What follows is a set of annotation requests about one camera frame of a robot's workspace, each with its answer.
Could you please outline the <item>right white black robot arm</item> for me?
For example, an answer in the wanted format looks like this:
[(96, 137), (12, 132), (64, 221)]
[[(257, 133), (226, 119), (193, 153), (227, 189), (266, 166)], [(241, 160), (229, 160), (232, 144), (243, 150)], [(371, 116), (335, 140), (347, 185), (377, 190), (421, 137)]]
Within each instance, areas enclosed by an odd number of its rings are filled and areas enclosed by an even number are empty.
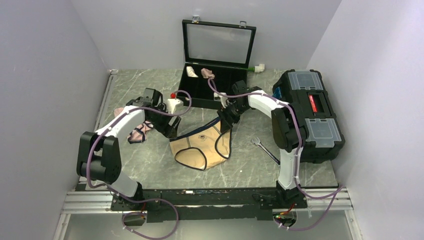
[(271, 119), (272, 137), (280, 151), (277, 183), (282, 188), (275, 194), (275, 200), (280, 207), (289, 207), (295, 201), (295, 194), (291, 190), (299, 186), (298, 165), (304, 144), (293, 106), (276, 99), (257, 86), (247, 87), (244, 81), (233, 85), (235, 95), (218, 92), (211, 78), (207, 83), (223, 100), (221, 108), (217, 111), (222, 132), (232, 129), (233, 125), (239, 122), (240, 116), (249, 109), (258, 110)]

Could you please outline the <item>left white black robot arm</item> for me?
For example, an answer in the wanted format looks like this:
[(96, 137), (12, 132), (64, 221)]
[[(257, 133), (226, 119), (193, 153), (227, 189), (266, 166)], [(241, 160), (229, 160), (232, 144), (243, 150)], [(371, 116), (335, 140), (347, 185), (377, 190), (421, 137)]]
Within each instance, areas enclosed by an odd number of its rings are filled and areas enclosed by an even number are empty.
[(146, 88), (142, 96), (131, 99), (120, 113), (95, 132), (84, 132), (79, 140), (76, 172), (86, 178), (92, 188), (106, 187), (124, 198), (131, 210), (144, 203), (142, 184), (131, 179), (122, 170), (121, 145), (142, 131), (141, 124), (153, 127), (164, 137), (177, 136), (181, 115), (176, 112), (183, 102), (172, 93), (169, 99), (153, 88)]

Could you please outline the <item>black compartment storage box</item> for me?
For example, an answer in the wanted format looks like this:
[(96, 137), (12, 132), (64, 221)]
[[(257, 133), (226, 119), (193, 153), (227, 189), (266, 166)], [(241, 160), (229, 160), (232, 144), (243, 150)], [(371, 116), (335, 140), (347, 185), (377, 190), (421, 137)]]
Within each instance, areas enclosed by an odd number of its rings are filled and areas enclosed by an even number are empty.
[[(239, 24), (184, 19), (182, 24), (184, 67), (176, 96), (185, 106), (217, 110), (214, 92), (201, 69), (212, 70), (219, 92), (233, 95), (232, 86), (247, 81), (257, 28), (245, 21)], [(198, 78), (188, 77), (186, 67), (192, 66)]]

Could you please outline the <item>pink underwear navy trim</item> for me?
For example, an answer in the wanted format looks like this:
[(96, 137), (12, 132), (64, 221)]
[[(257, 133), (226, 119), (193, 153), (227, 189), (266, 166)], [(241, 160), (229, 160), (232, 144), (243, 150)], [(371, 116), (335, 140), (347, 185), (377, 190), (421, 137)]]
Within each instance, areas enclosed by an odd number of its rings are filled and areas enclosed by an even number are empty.
[(130, 111), (130, 107), (119, 107), (113, 111), (115, 118), (124, 117), (111, 129), (111, 136), (118, 139), (122, 144), (128, 141), (130, 144), (142, 143), (147, 139), (147, 132), (154, 128), (154, 125), (145, 120), (144, 110)]

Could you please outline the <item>beige underwear navy trim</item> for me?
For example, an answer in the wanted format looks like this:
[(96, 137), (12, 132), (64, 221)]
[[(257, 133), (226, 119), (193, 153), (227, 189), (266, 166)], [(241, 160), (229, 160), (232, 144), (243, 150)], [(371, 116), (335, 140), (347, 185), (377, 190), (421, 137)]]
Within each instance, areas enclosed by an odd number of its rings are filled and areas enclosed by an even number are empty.
[(221, 131), (222, 121), (207, 124), (169, 140), (174, 160), (190, 169), (205, 171), (231, 156), (232, 129)]

